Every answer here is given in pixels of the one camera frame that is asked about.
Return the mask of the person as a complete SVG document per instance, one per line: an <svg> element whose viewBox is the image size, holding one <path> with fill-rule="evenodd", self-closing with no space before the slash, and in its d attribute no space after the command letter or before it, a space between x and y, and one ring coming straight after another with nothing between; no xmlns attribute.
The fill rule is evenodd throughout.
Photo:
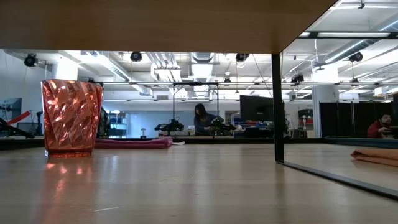
<svg viewBox="0 0 398 224"><path fill-rule="evenodd" d="M376 120L368 127L367 138L382 139L392 133L391 116L389 114L380 114Z"/></svg>
<svg viewBox="0 0 398 224"><path fill-rule="evenodd" d="M197 136L209 136L210 126L214 120L218 119L218 116L209 114L202 103L195 105L194 112L195 134Z"/></svg>

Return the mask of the red bar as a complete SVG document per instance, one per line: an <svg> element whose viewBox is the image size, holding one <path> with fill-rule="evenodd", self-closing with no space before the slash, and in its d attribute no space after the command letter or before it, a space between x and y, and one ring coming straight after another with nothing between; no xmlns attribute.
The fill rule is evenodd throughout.
<svg viewBox="0 0 398 224"><path fill-rule="evenodd" d="M18 117L8 121L7 125L12 125L14 123L18 123L18 122L22 121L23 119L25 119L26 117L28 117L30 115L31 115L31 112L30 111L26 111L25 113L19 115Z"/></svg>

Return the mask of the grey wall screen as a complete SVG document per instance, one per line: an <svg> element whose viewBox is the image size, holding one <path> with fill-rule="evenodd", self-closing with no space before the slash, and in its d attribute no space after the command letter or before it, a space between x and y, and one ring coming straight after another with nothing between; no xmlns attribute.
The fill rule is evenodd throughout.
<svg viewBox="0 0 398 224"><path fill-rule="evenodd" d="M21 115L22 99L8 98L0 100L0 118L9 121Z"/></svg>

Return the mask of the long ceiling light fixture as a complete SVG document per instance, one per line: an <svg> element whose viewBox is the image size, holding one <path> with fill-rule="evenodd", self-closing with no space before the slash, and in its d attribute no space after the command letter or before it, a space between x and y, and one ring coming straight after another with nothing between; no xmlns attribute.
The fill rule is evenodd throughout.
<svg viewBox="0 0 398 224"><path fill-rule="evenodd" d="M303 32L298 39L398 39L398 32Z"/></svg>

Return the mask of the red faceted plastic cup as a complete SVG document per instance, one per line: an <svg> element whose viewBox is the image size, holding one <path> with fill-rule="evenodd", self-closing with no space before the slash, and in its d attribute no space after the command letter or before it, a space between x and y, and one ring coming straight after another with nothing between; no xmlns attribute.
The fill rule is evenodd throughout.
<svg viewBox="0 0 398 224"><path fill-rule="evenodd" d="M103 87L77 80L41 82L47 157L90 157L101 118Z"/></svg>

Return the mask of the pink folded cloth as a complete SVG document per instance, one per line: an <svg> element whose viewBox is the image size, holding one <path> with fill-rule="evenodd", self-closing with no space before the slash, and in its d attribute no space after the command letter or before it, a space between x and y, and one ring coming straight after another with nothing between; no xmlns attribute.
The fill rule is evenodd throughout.
<svg viewBox="0 0 398 224"><path fill-rule="evenodd" d="M171 138L159 138L145 141L122 141L97 139L95 149L168 149L173 144Z"/></svg>

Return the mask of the black room partition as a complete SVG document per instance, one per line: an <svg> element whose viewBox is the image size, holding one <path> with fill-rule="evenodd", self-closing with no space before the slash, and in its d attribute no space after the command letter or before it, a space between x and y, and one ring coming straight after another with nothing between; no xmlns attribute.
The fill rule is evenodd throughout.
<svg viewBox="0 0 398 224"><path fill-rule="evenodd" d="M398 125L398 104L377 101L320 103L321 137L366 138L380 115L389 115Z"/></svg>

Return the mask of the orange folded cloth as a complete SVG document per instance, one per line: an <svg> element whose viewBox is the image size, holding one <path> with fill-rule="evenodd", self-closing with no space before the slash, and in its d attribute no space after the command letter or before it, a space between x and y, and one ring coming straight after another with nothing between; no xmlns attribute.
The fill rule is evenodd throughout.
<svg viewBox="0 0 398 224"><path fill-rule="evenodd" d="M358 161L398 167L398 149L357 149L351 157Z"/></svg>

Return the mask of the black metal station frame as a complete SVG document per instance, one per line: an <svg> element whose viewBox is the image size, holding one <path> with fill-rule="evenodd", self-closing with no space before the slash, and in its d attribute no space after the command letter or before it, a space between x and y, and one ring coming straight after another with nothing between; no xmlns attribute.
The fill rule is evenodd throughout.
<svg viewBox="0 0 398 224"><path fill-rule="evenodd" d="M213 85L213 86L215 86L216 87L216 94L217 94L217 96L219 96L219 84L218 83L215 83L215 82L198 82L198 81L194 81L194 82L180 82L180 83L177 83L177 82L174 82L173 84L172 84L172 101L173 101L173 106L172 106L172 109L173 109L173 112L172 112L172 119L175 119L175 95L177 94L177 93L180 93L181 91L182 91L182 89L183 88L185 88L186 86L192 86L192 87L204 87L204 86L209 86L209 85ZM207 110L207 108L206 108L206 106L205 106L205 109L207 110L207 112L209 113L209 114L213 114L213 115L216 115L216 116L218 116L218 119L216 119L216 120L214 120L214 122L213 122L213 124L210 126L210 135L209 136L214 136L215 135L215 122L217 121L217 120L221 120L221 121L223 121L223 118L221 118L220 117L220 111L219 111L219 108L220 108L220 105L219 105L219 99L217 99L216 100L216 113L214 114L214 113L210 113L208 110ZM194 120L194 116L195 116L195 112L194 112L194 109L195 109L195 106L193 107L193 120Z"/></svg>

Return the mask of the wooden shelf with black frame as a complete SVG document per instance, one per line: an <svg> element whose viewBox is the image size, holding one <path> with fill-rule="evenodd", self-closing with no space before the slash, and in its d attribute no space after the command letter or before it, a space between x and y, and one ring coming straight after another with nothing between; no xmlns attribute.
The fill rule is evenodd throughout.
<svg viewBox="0 0 398 224"><path fill-rule="evenodd" d="M285 164L280 53L337 0L0 0L0 48L271 55L275 161Z"/></svg>

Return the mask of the black computer monitor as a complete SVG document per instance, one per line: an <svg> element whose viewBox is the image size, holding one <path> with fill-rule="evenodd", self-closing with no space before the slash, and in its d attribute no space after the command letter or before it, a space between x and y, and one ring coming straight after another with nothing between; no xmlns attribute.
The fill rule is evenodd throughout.
<svg viewBox="0 0 398 224"><path fill-rule="evenodd" d="M240 95L240 115L245 121L273 121L273 99Z"/></svg>

